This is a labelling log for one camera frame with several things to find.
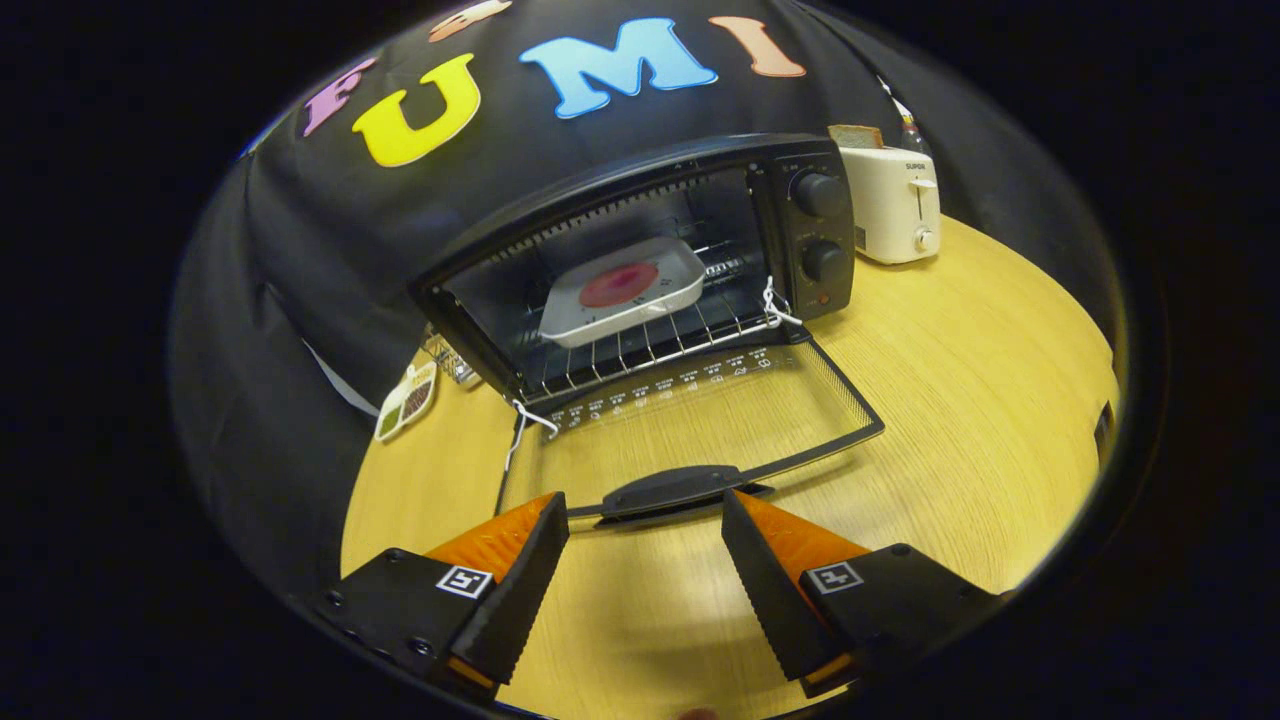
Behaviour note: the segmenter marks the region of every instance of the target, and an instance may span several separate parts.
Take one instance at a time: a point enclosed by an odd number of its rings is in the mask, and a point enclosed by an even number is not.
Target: oven rack
[[[704,293],[689,307],[576,348],[540,342],[534,329],[524,338],[525,348],[532,356],[526,368],[532,372],[517,373],[524,380],[517,392],[526,405],[544,402],[771,327],[776,325],[771,324],[760,295],[740,290]]]

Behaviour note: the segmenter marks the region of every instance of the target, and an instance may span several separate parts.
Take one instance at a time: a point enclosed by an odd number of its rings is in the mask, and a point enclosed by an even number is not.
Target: yellow letter u
[[[364,133],[375,163],[384,168],[407,165],[448,142],[471,122],[480,109],[480,87],[467,70],[472,58],[471,53],[458,55],[417,81],[419,85],[436,83],[444,97],[444,113],[425,128],[408,127],[401,110],[401,100],[408,95],[403,90],[383,97],[356,119],[351,131]]]

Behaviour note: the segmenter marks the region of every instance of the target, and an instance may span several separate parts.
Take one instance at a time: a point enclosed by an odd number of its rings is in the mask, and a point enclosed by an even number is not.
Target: control panel
[[[849,305],[854,284],[854,215],[837,152],[777,158],[774,197],[787,254],[791,314],[809,320]]]

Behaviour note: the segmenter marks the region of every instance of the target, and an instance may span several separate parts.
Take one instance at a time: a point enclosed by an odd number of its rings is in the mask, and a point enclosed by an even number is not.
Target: toaster knob
[[[852,268],[851,263],[844,247],[829,240],[819,240],[804,249],[800,269],[812,281],[833,281],[847,275]]]
[[[849,188],[822,173],[805,173],[795,186],[795,201],[814,218],[833,218],[849,208]]]

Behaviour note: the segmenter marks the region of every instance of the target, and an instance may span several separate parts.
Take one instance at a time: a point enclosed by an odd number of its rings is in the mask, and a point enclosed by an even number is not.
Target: black cloth
[[[726,14],[764,22],[808,74],[753,73],[742,46],[707,22]],[[183,263],[170,386],[211,514],[273,589],[306,592],[337,578],[343,519],[372,433],[372,419],[338,396],[303,340],[378,405],[425,323],[406,284],[466,228],[552,182],[708,136],[820,135],[845,123],[878,127],[892,142],[901,118],[876,72],[916,113],[937,155],[942,211],[1009,242],[1112,327],[1097,223],[1052,160],[968,86],[790,0],[652,0],[644,15],[675,19],[676,35],[718,81],[613,92],[605,108],[562,120],[547,74],[518,55],[563,36],[613,47],[634,9],[598,1],[566,12],[526,0],[430,44],[442,15],[334,69],[228,174]],[[408,123],[430,123],[443,100],[419,78],[462,53],[475,53],[468,68],[481,91],[470,124],[415,163],[374,163],[351,129],[355,118],[407,90]],[[378,61],[347,105],[302,137],[303,104],[370,56]]]

